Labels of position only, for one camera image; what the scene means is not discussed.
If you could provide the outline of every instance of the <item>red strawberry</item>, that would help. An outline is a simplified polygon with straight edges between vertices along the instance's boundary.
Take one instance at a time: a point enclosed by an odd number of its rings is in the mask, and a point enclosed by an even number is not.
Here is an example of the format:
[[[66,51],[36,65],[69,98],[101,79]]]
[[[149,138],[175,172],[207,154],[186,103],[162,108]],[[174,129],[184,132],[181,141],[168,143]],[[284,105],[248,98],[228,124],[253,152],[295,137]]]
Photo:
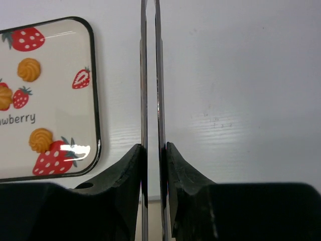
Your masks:
[[[81,89],[88,86],[90,81],[90,70],[89,67],[85,67],[84,69],[80,70],[72,83],[73,89]]]
[[[0,79],[0,86],[8,88],[8,85],[4,82],[2,82],[2,78]]]
[[[20,109],[28,103],[29,95],[32,95],[29,89],[23,86],[14,93],[14,108]]]
[[[2,41],[8,40],[9,49],[28,52],[41,47],[45,37],[36,28],[19,29],[2,34]]]
[[[0,79],[0,86],[3,86],[3,87],[6,87],[6,88],[8,88],[8,85],[6,84],[6,83],[3,83],[2,82],[2,78]],[[6,111],[6,110],[8,110],[10,107],[8,107],[7,109],[0,109],[1,111]]]
[[[72,151],[65,151],[67,148],[62,146],[74,147],[75,141],[71,138],[70,144],[68,141],[61,137],[62,141],[55,141],[50,145],[50,150],[46,153],[41,153],[36,161],[32,173],[36,176],[39,175],[52,175],[66,173],[72,165],[77,167],[76,160],[78,157]]]

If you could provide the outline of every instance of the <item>black border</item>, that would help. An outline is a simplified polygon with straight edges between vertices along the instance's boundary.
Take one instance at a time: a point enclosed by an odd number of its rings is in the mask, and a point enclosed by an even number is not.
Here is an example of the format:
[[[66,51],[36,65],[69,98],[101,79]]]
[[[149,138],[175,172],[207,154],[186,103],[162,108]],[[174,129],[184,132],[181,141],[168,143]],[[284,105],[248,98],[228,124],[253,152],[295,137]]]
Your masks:
[[[98,93],[97,93],[97,74],[96,74],[96,57],[95,57],[95,41],[94,41],[94,32],[90,26],[90,24],[84,20],[83,18],[80,17],[65,17],[65,18],[60,18],[60,19],[54,19],[54,20],[49,20],[45,22],[40,22],[36,24],[29,24],[29,25],[24,25],[16,28],[11,28],[11,29],[5,29],[5,30],[0,30],[0,34],[6,33],[6,32],[12,32],[18,29],[25,29],[29,27],[36,27],[40,25],[45,25],[45,24],[50,24],[54,22],[59,22],[63,20],[74,20],[77,22],[80,22],[83,26],[88,31],[89,34],[89,41],[90,41],[90,54],[91,54],[91,74],[92,74],[92,85],[93,85],[93,98],[94,98],[94,114],[95,114],[95,127],[96,127],[96,155],[92,163],[85,168],[84,170],[80,172],[75,172],[75,173],[65,173],[65,174],[57,174],[57,175],[46,175],[46,176],[28,176],[28,177],[14,177],[14,178],[5,178],[5,179],[0,179],[1,182],[11,182],[11,181],[27,181],[27,180],[41,180],[43,179],[44,181],[46,179],[52,179],[52,178],[61,178],[61,177],[77,177],[84,175],[88,172],[90,172],[98,163],[101,155],[101,136],[100,136],[100,122],[99,122],[99,107],[98,107]]]

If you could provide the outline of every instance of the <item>strawberry print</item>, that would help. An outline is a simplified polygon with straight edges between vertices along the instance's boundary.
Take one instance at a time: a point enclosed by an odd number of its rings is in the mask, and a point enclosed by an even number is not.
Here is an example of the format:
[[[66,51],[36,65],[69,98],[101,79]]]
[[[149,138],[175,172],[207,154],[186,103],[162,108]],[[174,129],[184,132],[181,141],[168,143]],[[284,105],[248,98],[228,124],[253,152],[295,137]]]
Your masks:
[[[64,174],[72,165],[77,167],[76,160],[78,157],[72,151],[65,151],[66,148],[62,148],[62,145],[68,145],[71,148],[74,147],[75,141],[71,138],[70,144],[68,141],[61,137],[62,141],[55,141],[50,145],[50,150],[41,153],[36,161],[35,167],[32,173],[36,176]]]
[[[4,82],[2,82],[2,78],[0,79],[0,86],[8,88],[8,85]]]
[[[84,69],[78,71],[74,82],[72,83],[73,89],[81,89],[89,85],[90,82],[90,70],[89,67],[85,67]]]
[[[31,27],[2,34],[2,41],[6,40],[9,49],[28,52],[43,46],[45,37],[36,28]]]
[[[20,109],[28,103],[29,95],[32,95],[29,89],[30,88],[26,89],[23,86],[14,93],[14,108]]]
[[[2,78],[0,79],[0,86],[3,86],[3,87],[8,88],[8,85],[7,85],[6,83],[2,82]],[[9,108],[10,108],[10,107],[8,107],[7,109],[0,109],[0,111],[6,111],[6,110],[8,110]]]

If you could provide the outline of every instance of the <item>phone case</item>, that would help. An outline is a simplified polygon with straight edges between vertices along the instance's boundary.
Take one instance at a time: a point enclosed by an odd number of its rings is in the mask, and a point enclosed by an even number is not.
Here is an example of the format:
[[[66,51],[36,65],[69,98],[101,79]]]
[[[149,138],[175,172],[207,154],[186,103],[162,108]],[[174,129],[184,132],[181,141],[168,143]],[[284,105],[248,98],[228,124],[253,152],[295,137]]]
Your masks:
[[[101,149],[90,25],[68,17],[0,35],[0,181],[87,173]]]

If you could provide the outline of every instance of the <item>cookie illustration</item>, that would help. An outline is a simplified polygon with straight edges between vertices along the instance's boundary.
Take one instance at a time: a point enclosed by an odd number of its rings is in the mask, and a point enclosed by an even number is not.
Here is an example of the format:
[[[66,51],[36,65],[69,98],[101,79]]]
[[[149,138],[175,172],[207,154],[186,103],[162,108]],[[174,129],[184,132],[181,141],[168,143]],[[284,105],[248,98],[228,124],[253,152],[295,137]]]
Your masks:
[[[50,150],[50,145],[53,142],[51,131],[45,128],[35,129],[29,138],[31,149],[37,153],[44,153]]]
[[[26,82],[34,82],[41,73],[40,63],[32,58],[26,58],[18,65],[18,76]]]
[[[5,88],[9,88],[8,85],[7,85],[7,83],[2,82],[2,78],[0,78],[0,86],[3,86],[3,87],[5,87]],[[6,111],[6,110],[8,110],[8,109],[9,109],[9,107],[8,107],[8,108],[5,108],[5,109],[1,109],[1,108],[0,108],[1,111]]]
[[[12,102],[12,90],[7,87],[0,86],[0,110],[9,108]]]

